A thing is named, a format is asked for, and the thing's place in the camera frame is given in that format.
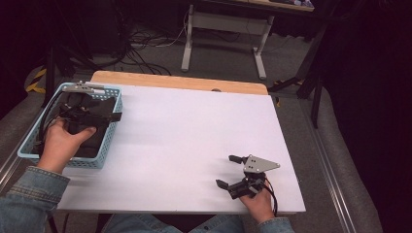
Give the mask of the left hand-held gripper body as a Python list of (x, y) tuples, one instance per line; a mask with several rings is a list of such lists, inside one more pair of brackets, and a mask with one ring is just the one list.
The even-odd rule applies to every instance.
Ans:
[(73, 133), (83, 127), (106, 129), (112, 121), (113, 98), (92, 95), (89, 87), (79, 84), (64, 85), (57, 106), (58, 115), (67, 119)]

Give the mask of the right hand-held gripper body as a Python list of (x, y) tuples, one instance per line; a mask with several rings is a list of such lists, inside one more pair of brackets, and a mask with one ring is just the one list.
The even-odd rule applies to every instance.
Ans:
[(242, 196), (254, 197), (265, 188), (266, 172), (278, 169), (281, 165), (277, 162), (269, 161), (253, 155), (247, 156), (248, 160), (244, 165), (244, 179), (228, 187), (228, 193), (232, 199)]

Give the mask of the light blue plastic basket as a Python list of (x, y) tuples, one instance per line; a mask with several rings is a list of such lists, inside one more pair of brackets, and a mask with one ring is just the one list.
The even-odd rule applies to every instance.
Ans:
[[(62, 92), (62, 87), (66, 84), (79, 84), (80, 86), (85, 86), (90, 88), (92, 95), (96, 96), (114, 96), (117, 98), (116, 105), (114, 108), (114, 113), (121, 113), (122, 111), (122, 101), (121, 101), (121, 90), (118, 87), (107, 86), (102, 84), (91, 84), (91, 83), (63, 83), (55, 92), (51, 101), (47, 104), (47, 107), (41, 112), (37, 121), (34, 123), (29, 133), (23, 140), (21, 146), (17, 151), (17, 155), (21, 158), (26, 158), (33, 163), (38, 163), (40, 159), (40, 154), (36, 153), (33, 149), (36, 146), (37, 136), (42, 128), (40, 128), (41, 119), (46, 116), (48, 108), (52, 106), (52, 101), (56, 99), (60, 92)], [(113, 122), (107, 129), (107, 132), (103, 138), (103, 142), (95, 158), (79, 158), (74, 155), (74, 157), (68, 162), (68, 167), (77, 168), (87, 168), (87, 169), (101, 169), (105, 163), (106, 156), (108, 154), (109, 147), (111, 145), (116, 127), (118, 122)]]

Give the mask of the dark cloth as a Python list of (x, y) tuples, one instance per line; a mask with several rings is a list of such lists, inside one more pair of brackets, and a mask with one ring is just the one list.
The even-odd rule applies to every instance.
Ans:
[[(47, 134), (48, 128), (53, 124), (53, 122), (56, 119), (62, 118), (66, 121), (65, 127), (66, 127), (66, 130), (70, 134), (77, 134), (77, 133), (79, 133), (79, 132), (81, 132), (81, 131), (83, 131), (84, 129), (87, 128), (87, 127), (83, 127), (77, 133), (73, 133), (70, 130), (70, 125), (69, 125), (69, 122), (67, 121), (67, 119), (63, 118), (63, 117), (60, 117), (58, 115), (57, 103), (58, 103), (58, 98), (61, 96), (61, 94), (62, 94), (62, 92), (60, 92), (59, 95), (56, 97), (56, 99), (52, 101), (51, 107), (48, 108), (48, 110), (46, 112), (46, 116), (41, 119), (40, 128), (42, 128), (42, 131), (40, 131), (38, 133), (36, 146), (33, 149), (36, 153), (39, 153), (40, 155), (43, 154), (45, 141), (46, 141), (46, 134)], [(109, 96), (109, 97), (113, 98), (113, 112), (114, 112), (114, 108), (115, 108), (115, 105), (116, 105), (117, 98), (114, 97), (114, 96)], [(85, 142), (83, 142), (80, 145), (80, 147), (79, 147), (78, 151), (76, 152), (75, 156), (79, 157), (79, 158), (95, 158), (98, 154), (98, 151), (99, 151), (100, 147), (101, 147), (101, 144), (103, 142), (103, 138), (104, 138), (104, 136), (107, 132), (108, 127), (106, 129), (97, 129), (96, 128), (96, 132), (88, 140), (86, 140)]]

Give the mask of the person's left hand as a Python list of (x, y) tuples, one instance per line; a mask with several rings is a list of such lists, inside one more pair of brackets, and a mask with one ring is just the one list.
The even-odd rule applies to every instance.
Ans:
[(96, 132), (95, 127), (88, 127), (77, 134), (70, 134), (65, 123), (64, 119), (58, 118), (48, 128), (44, 151), (37, 164), (39, 168), (61, 174), (80, 145)]

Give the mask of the person's right hand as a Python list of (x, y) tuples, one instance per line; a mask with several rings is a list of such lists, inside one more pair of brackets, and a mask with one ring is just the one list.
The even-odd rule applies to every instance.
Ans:
[(242, 196), (240, 201), (257, 223), (263, 223), (275, 217), (271, 206), (271, 194), (267, 189), (263, 189), (254, 198)]

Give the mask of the person's right leg in jeans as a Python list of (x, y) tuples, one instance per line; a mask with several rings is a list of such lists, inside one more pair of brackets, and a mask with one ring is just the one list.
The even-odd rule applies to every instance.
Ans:
[(191, 229), (189, 233), (245, 233), (240, 216), (216, 215)]

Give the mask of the person's leg in jeans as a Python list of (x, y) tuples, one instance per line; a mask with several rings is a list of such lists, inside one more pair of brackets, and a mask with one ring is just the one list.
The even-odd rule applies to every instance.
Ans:
[(245, 233), (240, 216), (216, 215), (191, 229), (189, 233)]
[(102, 233), (183, 233), (153, 215), (117, 214), (110, 217)]

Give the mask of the white board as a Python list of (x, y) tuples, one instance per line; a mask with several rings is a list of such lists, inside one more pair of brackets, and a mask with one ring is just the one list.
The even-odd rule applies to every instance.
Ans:
[(268, 95), (125, 85), (122, 117), (102, 169), (67, 168), (61, 210), (98, 213), (241, 214), (217, 186), (237, 183), (230, 155), (279, 163), (268, 172), (281, 213), (305, 209)]

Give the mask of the black stand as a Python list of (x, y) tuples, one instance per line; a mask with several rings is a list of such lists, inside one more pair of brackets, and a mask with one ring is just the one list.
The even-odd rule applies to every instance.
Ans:
[(92, 71), (100, 70), (96, 64), (84, 55), (62, 45), (52, 46), (46, 54), (46, 94), (42, 107), (45, 108), (52, 99), (55, 90), (55, 69), (63, 77), (72, 77), (75, 74), (75, 58), (82, 66)]
[(326, 30), (327, 25), (322, 25), (320, 31), (315, 36), (311, 47), (305, 55), (301, 65), (299, 66), (295, 76), (284, 82), (275, 83), (272, 87), (268, 88), (269, 92), (276, 92), (290, 85), (302, 82), (302, 85), (296, 92), (296, 96), (298, 99), (307, 99), (311, 93), (314, 93), (310, 112), (310, 120), (315, 128), (318, 128), (318, 113), (322, 96), (323, 81), (321, 79), (321, 75), (318, 72), (312, 71), (311, 68), (313, 66), (313, 62), (316, 58)]

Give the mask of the wooden table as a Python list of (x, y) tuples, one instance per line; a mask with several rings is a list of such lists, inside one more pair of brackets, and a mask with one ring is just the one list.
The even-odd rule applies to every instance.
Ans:
[(194, 90), (213, 90), (220, 92), (267, 95), (268, 91), (262, 83), (242, 83), (188, 77), (162, 76), (113, 71), (96, 71), (92, 77), (93, 83), (111, 83), (124, 85), (155, 86)]

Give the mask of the yellow and black tape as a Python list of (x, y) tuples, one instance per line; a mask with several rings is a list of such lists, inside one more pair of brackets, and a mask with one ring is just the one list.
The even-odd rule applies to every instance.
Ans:
[(41, 78), (43, 78), (47, 73), (47, 69), (42, 67), (41, 70), (34, 76), (33, 80), (31, 83), (28, 85), (28, 87), (25, 89), (27, 92), (37, 92), (37, 93), (46, 93), (46, 89), (44, 87), (39, 87), (38, 83), (40, 82)]

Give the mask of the person's left leg in jeans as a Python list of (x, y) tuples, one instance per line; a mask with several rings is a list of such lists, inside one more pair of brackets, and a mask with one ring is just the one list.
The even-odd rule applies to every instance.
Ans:
[(117, 214), (110, 217), (102, 233), (183, 233), (153, 215)]

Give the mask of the metal floor rail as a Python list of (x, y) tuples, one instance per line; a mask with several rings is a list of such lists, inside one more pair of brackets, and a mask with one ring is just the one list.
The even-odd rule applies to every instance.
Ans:
[(17, 155), (18, 148), (15, 148), (9, 157), (6, 159), (5, 164), (0, 168), (0, 193), (6, 187), (10, 178), (13, 176), (17, 166), (20, 163), (20, 157)]
[(311, 120), (311, 103), (307, 100), (299, 100), (299, 106), (304, 114), (305, 122), (308, 126), (309, 133), (316, 146), (317, 154), (320, 160), (320, 167), (326, 180), (328, 192), (330, 194), (333, 206), (339, 218), (343, 233), (357, 233), (357, 229), (352, 220), (342, 190), (340, 188), (340, 185), (338, 184), (338, 181), (330, 164), (320, 132), (313, 126)]

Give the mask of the desk with white metal frame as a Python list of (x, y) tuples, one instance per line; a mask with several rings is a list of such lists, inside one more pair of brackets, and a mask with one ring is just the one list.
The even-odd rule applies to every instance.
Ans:
[[(230, 0), (231, 2), (241, 3), (243, 7), (251, 9), (261, 6), (266, 10), (286, 10), (288, 12), (312, 13), (315, 7), (310, 0)], [(212, 14), (198, 12), (193, 5), (189, 6), (188, 21), (184, 27), (187, 32), (186, 45), (182, 60), (181, 70), (189, 70), (191, 49), (192, 49), (192, 29), (201, 28), (208, 30), (219, 30), (235, 32), (240, 34), (258, 35), (260, 42), (257, 47), (252, 48), (252, 53), (257, 66), (258, 77), (266, 79), (266, 73), (261, 58), (269, 31), (273, 25), (274, 15), (265, 18), (257, 17), (236, 17), (222, 14)]]

